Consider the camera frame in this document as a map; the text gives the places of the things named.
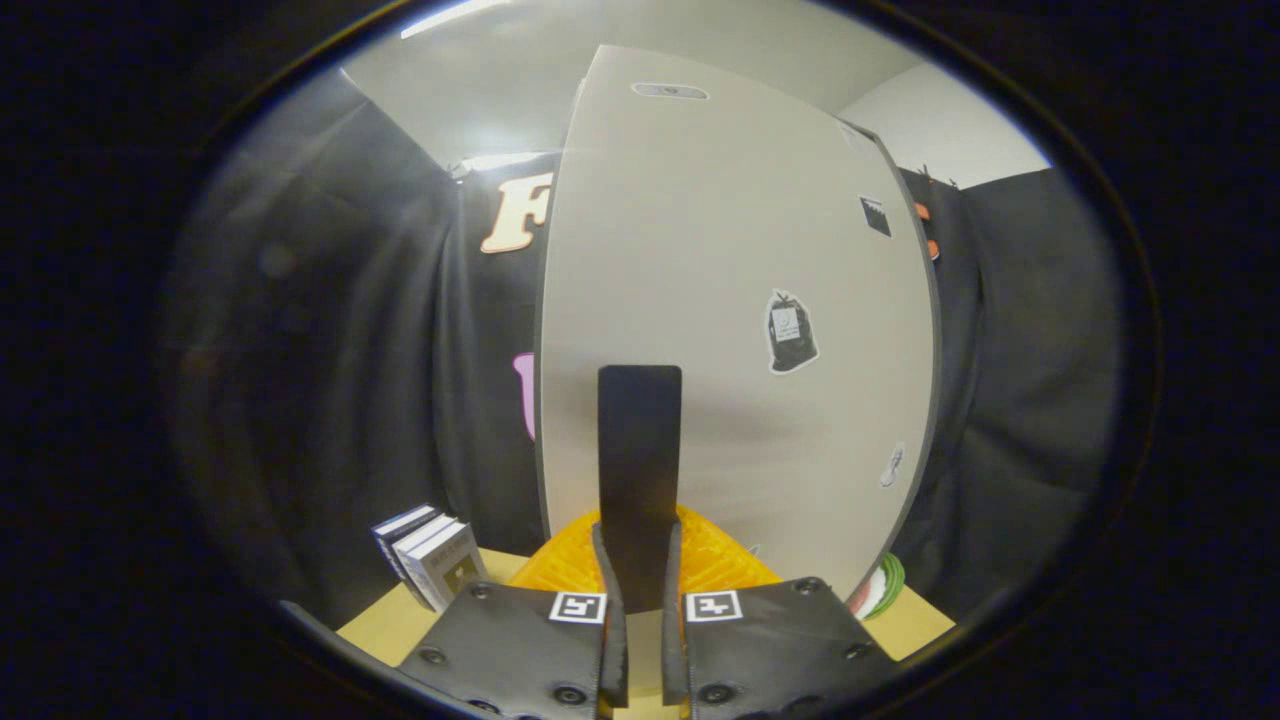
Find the book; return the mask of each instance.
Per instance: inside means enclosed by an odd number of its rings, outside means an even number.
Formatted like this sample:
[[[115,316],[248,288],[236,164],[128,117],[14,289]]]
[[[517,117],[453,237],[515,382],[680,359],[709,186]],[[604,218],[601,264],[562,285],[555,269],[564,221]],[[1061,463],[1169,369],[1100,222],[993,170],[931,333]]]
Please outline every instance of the book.
[[[422,525],[426,525],[435,518],[439,518],[440,514],[442,512],[439,510],[431,507],[430,505],[419,505],[417,507],[407,512],[401,512],[399,515],[389,520],[384,520],[372,528],[378,548],[383,551],[384,556],[387,556],[387,561],[390,564],[392,570],[394,570],[396,575],[399,577],[402,583],[404,583],[408,592],[413,594],[419,602],[424,603],[425,598],[417,597],[421,594],[421,591],[417,589],[417,585],[410,579],[408,573],[404,571],[404,566],[401,564],[401,560],[396,555],[392,546],[417,532]]]
[[[457,523],[457,520],[449,518],[448,515],[438,515],[428,524],[392,544],[392,552],[396,555],[396,560],[401,564],[401,568],[404,569],[410,592],[413,594],[413,598],[422,605],[422,607],[434,610],[439,605],[439,600],[428,594],[425,588],[430,585],[422,578],[421,560],[412,557],[410,552],[454,523]]]
[[[485,580],[489,573],[480,557],[471,525],[453,521],[402,557],[410,577],[436,612],[443,612],[465,587]]]

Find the orange mesh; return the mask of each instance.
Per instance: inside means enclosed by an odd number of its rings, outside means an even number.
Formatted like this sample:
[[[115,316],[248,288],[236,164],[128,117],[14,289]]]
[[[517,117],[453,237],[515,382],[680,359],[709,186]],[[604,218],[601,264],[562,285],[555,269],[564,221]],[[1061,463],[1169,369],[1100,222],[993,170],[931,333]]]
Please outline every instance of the orange mesh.
[[[680,592],[714,592],[782,582],[724,530],[687,507],[676,507],[682,525]],[[525,562],[511,585],[553,592],[604,592],[591,546],[599,510],[588,512],[547,541]]]

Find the white label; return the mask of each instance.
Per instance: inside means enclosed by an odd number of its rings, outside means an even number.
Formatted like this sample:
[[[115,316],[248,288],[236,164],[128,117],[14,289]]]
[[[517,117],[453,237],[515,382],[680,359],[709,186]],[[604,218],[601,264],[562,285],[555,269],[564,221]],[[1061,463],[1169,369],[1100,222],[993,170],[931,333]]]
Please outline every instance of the white label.
[[[884,471],[881,473],[881,487],[887,488],[888,486],[897,482],[897,469],[902,464],[902,457],[906,455],[906,443],[899,442],[893,447],[893,454],[888,456],[888,465]]]
[[[556,593],[550,619],[558,623],[604,624],[604,593],[561,592]]]
[[[742,616],[737,591],[691,592],[685,596],[685,620],[690,623],[717,623]]]
[[[796,316],[795,307],[780,307],[773,310],[773,337],[778,342],[800,337],[800,318]]]

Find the ceiling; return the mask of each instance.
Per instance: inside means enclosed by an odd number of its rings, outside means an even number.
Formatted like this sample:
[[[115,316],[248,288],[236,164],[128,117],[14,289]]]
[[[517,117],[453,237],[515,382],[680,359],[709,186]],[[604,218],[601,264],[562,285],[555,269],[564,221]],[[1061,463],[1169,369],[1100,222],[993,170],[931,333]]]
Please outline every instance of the ceiling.
[[[343,70],[448,167],[559,147],[599,45],[712,64],[832,114],[922,61],[797,0],[511,0],[406,40],[392,33]]]

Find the screw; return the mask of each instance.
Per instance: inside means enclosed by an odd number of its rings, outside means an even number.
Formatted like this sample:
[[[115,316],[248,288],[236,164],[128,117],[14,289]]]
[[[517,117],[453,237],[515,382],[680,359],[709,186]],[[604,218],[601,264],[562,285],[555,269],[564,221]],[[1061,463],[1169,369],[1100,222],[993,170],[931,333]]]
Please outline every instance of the screw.
[[[431,665],[444,665],[445,661],[444,653],[434,647],[424,647],[422,650],[417,651],[417,656],[430,662]]]
[[[698,700],[707,705],[722,705],[733,697],[733,688],[722,684],[707,685],[698,692]]]
[[[824,583],[818,578],[801,578],[796,580],[795,588],[800,594],[813,594],[823,588]]]
[[[859,657],[870,652],[873,647],[876,647],[873,643],[851,644],[849,646],[849,650],[845,651],[845,660],[858,660]]]
[[[584,702],[586,702],[586,693],[584,693],[577,688],[571,688],[568,685],[561,685],[556,688],[556,692],[552,693],[552,697],[554,697],[556,702],[561,705],[582,705]]]

